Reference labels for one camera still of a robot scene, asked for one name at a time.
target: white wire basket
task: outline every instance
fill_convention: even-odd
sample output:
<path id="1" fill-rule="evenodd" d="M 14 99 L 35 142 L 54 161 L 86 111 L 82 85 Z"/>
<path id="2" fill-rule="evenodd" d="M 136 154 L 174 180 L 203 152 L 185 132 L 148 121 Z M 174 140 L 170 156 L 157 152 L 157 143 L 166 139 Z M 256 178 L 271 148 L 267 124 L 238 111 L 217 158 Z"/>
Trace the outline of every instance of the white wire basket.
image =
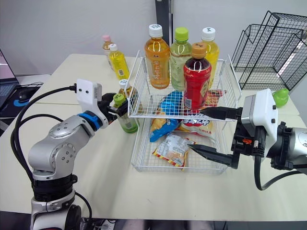
<path id="1" fill-rule="evenodd" d="M 177 100 L 176 97 L 171 98 L 169 93 L 175 91 L 170 82 L 166 89 L 156 89 L 149 81 L 149 75 L 147 71 L 146 60 L 144 57 L 138 57 L 139 52 L 136 56 L 135 63 L 131 70 L 130 85 L 132 90 L 128 98 L 128 116 L 138 118 L 175 118 L 175 119 L 205 119 L 205 120 L 216 120 L 214 118 L 202 115 L 199 110 L 191 110 L 184 106 L 183 100 Z M 157 109 L 161 102 L 168 96 L 169 99 L 175 101 L 176 106 L 179 108 L 179 113 L 176 115 L 172 114 L 159 114 Z M 213 85 L 208 91 L 208 97 L 204 107 L 216 107 L 225 106 L 236 108 L 237 101 L 241 96 L 241 89 L 239 87 L 236 73 L 233 70 L 231 60 L 225 61 L 219 59 L 216 66 L 215 77 Z"/>
<path id="2" fill-rule="evenodd" d="M 193 150 L 189 149 L 188 158 L 185 167 L 175 167 L 168 161 L 160 159 L 153 155 L 153 152 L 165 140 L 165 136 L 159 138 L 156 142 L 150 142 L 150 127 L 152 119 L 141 119 L 138 134 L 135 140 L 131 164 L 139 172 L 178 172 L 178 173 L 204 173 L 220 175 L 223 173 L 227 166 L 213 161 L 209 161 Z M 215 140 L 197 135 L 195 133 L 185 133 L 180 131 L 173 131 L 172 133 L 183 138 L 189 138 L 195 141 L 196 144 L 203 144 L 216 148 L 220 153 L 226 153 L 226 142 L 224 137 L 224 127 L 221 126 L 224 122 L 215 122 Z"/>

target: black wire rack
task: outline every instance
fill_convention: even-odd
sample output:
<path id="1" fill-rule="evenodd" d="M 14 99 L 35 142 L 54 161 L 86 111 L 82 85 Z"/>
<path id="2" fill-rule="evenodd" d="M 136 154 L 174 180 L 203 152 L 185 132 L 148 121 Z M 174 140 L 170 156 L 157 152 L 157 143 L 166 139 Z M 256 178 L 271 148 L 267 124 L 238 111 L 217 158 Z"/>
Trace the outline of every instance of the black wire rack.
<path id="1" fill-rule="evenodd" d="M 307 73 L 307 17 L 267 11 L 243 30 L 232 56 L 241 89 L 293 87 Z"/>

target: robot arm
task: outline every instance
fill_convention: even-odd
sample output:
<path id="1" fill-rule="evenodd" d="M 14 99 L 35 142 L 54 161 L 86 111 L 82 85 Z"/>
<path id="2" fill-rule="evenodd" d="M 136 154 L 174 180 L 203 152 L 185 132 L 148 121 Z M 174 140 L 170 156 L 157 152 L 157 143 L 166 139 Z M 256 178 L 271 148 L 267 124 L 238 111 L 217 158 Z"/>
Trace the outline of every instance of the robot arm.
<path id="1" fill-rule="evenodd" d="M 278 112 L 271 90 L 266 89 L 246 97 L 243 108 L 210 107 L 202 114 L 217 119 L 235 119 L 236 130 L 231 151 L 221 154 L 204 145 L 190 147 L 208 160 L 238 168 L 241 154 L 255 158 L 255 182 L 264 190 L 277 180 L 292 174 L 307 174 L 307 129 L 288 128 L 285 122 L 277 125 Z M 292 170 L 273 178 L 264 186 L 260 184 L 260 163 L 265 157 L 271 158 L 271 166 L 279 170 Z"/>
<path id="2" fill-rule="evenodd" d="M 119 116 L 127 112 L 127 103 L 120 108 L 109 106 L 114 93 L 102 96 L 100 84 L 78 80 L 76 93 L 83 112 L 52 127 L 29 152 L 34 180 L 31 230 L 79 229 L 81 209 L 72 204 L 72 185 L 77 182 L 77 176 L 72 174 L 74 160 L 95 131 L 116 120 L 117 116 L 109 112 Z"/>

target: red bottle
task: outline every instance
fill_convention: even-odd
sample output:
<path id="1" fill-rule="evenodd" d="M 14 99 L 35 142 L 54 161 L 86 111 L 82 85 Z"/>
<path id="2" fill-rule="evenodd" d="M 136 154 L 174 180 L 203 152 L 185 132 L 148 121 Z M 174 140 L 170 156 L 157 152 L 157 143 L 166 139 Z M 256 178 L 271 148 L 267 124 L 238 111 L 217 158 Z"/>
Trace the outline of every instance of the red bottle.
<path id="1" fill-rule="evenodd" d="M 184 66 L 184 105 L 189 109 L 199 109 L 205 104 L 211 73 L 211 64 L 204 58 L 206 45 L 194 43 L 191 56 Z"/>

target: blue ring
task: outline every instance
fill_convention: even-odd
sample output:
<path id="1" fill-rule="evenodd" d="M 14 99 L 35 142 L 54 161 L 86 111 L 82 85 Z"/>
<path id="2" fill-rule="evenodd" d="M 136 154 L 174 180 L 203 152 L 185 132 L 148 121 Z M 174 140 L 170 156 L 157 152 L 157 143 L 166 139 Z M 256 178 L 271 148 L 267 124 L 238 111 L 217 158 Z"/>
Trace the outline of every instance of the blue ring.
<path id="1" fill-rule="evenodd" d="M 22 106 L 27 105 L 28 103 L 29 103 L 29 101 L 20 103 L 19 100 L 14 100 L 14 102 L 13 102 L 13 104 L 14 104 L 16 107 L 22 107 Z"/>
<path id="2" fill-rule="evenodd" d="M 96 126 L 97 129 L 100 128 L 100 125 L 98 123 L 98 117 L 97 116 L 90 116 L 88 114 L 82 113 L 82 114 L 78 114 L 78 116 L 84 117 L 89 119 L 90 121 L 92 121 L 94 123 L 94 125 Z"/>

